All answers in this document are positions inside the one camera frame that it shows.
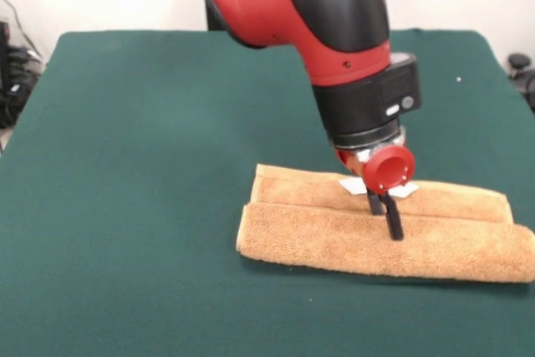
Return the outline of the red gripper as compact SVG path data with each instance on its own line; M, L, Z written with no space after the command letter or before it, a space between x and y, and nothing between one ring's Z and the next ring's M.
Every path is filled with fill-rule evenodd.
M402 241L404 232L397 203L386 192L405 185L412 178L415 171L415 157L412 152L405 144L385 143L362 150L337 149L336 154L350 173L363 179L368 188L370 213L374 216L383 215L384 204L390 237L395 241ZM383 204L378 194L384 194Z

